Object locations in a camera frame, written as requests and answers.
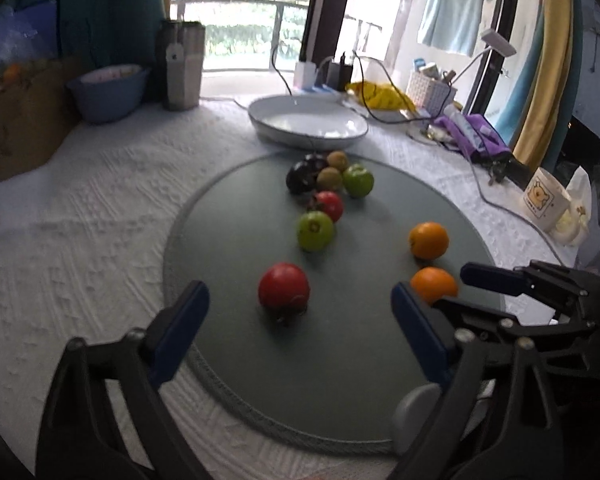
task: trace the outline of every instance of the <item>gray mat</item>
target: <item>gray mat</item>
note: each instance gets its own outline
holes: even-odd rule
[[[438,221],[451,244],[436,265],[456,277],[471,260],[492,264],[480,235],[440,193],[384,164],[361,160],[371,195],[344,198],[336,237],[321,253],[296,243],[302,203],[285,175],[287,152],[220,176],[184,206],[164,255],[165,304],[203,280],[209,314],[187,356],[203,385],[234,415],[288,444],[335,454],[390,452],[390,417],[425,382],[390,309],[390,291],[419,269],[407,236]],[[258,282],[277,262],[302,267],[311,285],[305,316],[270,322]],[[460,297],[501,308],[500,297],[460,286]]]

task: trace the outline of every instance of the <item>basket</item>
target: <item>basket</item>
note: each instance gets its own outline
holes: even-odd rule
[[[434,117],[454,101],[457,91],[452,87],[450,92],[446,83],[436,81],[420,72],[411,72],[406,94],[416,106],[425,108]]]

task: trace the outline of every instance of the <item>white tablecloth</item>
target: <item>white tablecloth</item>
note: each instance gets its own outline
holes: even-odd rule
[[[46,392],[72,336],[89,342],[145,327],[162,307],[162,252],[171,224],[208,179],[263,153],[247,113],[205,102],[170,113],[158,105],[104,126],[77,127],[48,164],[0,183],[0,433],[33,469]],[[555,261],[520,220],[483,203],[468,163],[404,133],[373,126],[351,150],[394,165],[449,197],[477,227],[496,264]],[[515,206],[519,190],[487,186]],[[574,252],[562,258],[573,262]],[[507,298],[523,323],[546,323],[547,307]],[[192,448],[216,478],[383,478],[390,458],[346,460],[291,449],[234,419],[183,367],[161,393]],[[122,408],[116,415],[133,457],[145,460]]]

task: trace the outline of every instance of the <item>lamp head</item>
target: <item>lamp head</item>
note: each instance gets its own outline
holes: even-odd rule
[[[517,50],[515,47],[505,40],[500,34],[498,34],[492,28],[488,28],[481,35],[480,39],[483,40],[487,46],[490,46],[497,53],[502,54],[504,57],[513,56]]]

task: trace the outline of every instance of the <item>kiwi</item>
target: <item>kiwi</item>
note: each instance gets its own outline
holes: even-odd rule
[[[337,191],[342,187],[342,176],[336,168],[324,168],[318,174],[316,185],[321,191]]]
[[[331,152],[327,156],[327,162],[329,163],[329,166],[335,168],[340,173],[349,167],[349,159],[345,152]]]

